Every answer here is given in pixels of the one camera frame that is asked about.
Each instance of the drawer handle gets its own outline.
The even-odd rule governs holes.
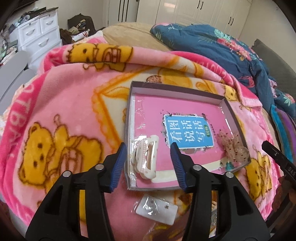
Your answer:
[[[46,25],[51,25],[53,23],[53,20],[46,23]]]
[[[39,43],[38,45],[40,47],[44,47],[45,45],[47,45],[49,38],[47,38],[45,41],[43,41],[42,43]]]
[[[27,36],[30,36],[30,35],[32,35],[32,33],[34,33],[34,31],[35,31],[35,29],[32,29],[31,31],[26,32],[26,35],[27,35]]]

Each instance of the blanket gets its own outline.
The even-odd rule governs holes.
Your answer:
[[[115,153],[124,140],[131,81],[157,80],[227,98],[252,160],[236,176],[266,218],[280,170],[261,149],[264,140],[273,140],[258,98],[203,56],[97,42],[93,38],[50,51],[39,75],[15,97],[0,144],[0,192],[9,208],[28,225],[63,171],[87,171]],[[215,70],[201,61],[214,64]],[[105,195],[116,240],[142,240],[154,224],[132,212],[142,196],[127,190],[123,175],[118,188]],[[178,205],[178,216],[190,206],[191,196],[180,190],[158,197]],[[80,219],[81,232],[87,236],[83,191]]]
[[[256,94],[269,114],[271,105],[275,104],[292,118],[296,117],[293,97],[273,89],[275,79],[269,76],[262,59],[245,43],[203,24],[162,23],[154,25],[150,32],[173,50],[201,54],[218,63]]]

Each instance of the blue floral comforter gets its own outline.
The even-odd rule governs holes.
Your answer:
[[[296,117],[295,101],[289,94],[271,88],[274,78],[258,55],[246,44],[210,25],[162,24],[150,32],[173,50],[197,53],[212,59],[248,87],[270,113],[271,105]]]

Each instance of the beige bed sheet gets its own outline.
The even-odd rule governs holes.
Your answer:
[[[151,27],[152,25],[145,23],[119,23],[103,29],[103,33],[106,41],[112,45],[129,45],[161,51],[171,51],[169,47],[150,34]],[[263,115],[274,140],[274,145],[279,149],[275,125],[265,110],[263,110]]]

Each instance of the blue label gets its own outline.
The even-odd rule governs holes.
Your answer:
[[[200,116],[164,115],[168,145],[176,142],[179,149],[213,147],[213,135],[208,122]]]

